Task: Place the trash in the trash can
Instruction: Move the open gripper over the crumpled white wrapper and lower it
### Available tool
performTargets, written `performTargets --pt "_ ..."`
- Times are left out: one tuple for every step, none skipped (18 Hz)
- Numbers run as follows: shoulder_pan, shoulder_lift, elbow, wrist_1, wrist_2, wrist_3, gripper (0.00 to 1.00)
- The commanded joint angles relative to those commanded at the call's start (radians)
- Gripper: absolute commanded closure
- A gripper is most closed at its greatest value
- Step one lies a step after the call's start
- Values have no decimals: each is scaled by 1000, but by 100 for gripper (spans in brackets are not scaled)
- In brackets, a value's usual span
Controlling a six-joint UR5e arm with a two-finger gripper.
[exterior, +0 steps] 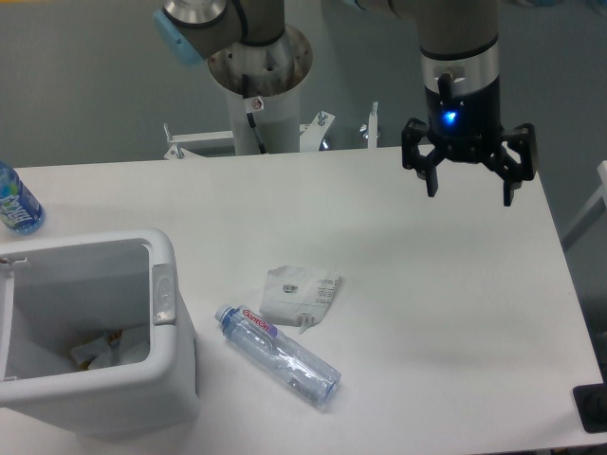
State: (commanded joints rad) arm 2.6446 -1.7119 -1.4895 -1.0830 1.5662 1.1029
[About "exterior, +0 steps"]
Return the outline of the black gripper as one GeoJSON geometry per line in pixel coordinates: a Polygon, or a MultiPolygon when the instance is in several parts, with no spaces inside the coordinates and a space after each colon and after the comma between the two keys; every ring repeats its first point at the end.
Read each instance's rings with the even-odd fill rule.
{"type": "Polygon", "coordinates": [[[429,125],[410,118],[401,132],[402,167],[415,170],[429,197],[438,190],[437,167],[445,160],[496,165],[503,180],[503,202],[510,207],[514,193],[535,178],[537,139],[532,123],[503,130],[500,119],[500,80],[464,95],[455,93],[453,75],[441,75],[437,92],[428,89],[429,125]],[[432,145],[420,152],[426,138],[432,145]]]}

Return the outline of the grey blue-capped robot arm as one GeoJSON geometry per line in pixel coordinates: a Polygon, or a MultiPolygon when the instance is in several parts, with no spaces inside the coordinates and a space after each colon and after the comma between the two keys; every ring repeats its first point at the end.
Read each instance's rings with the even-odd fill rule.
{"type": "MultiPolygon", "coordinates": [[[[360,1],[414,21],[421,57],[426,120],[409,119],[401,133],[402,165],[438,189],[444,161],[481,164],[503,182],[503,200],[536,174],[534,127],[506,130],[500,120],[498,5],[494,1],[360,1]]],[[[240,155],[297,152],[295,109],[280,118],[271,103],[297,89],[309,73],[309,42],[285,19],[281,1],[166,1],[156,29],[184,64],[206,62],[233,98],[231,122],[240,155]]]]}

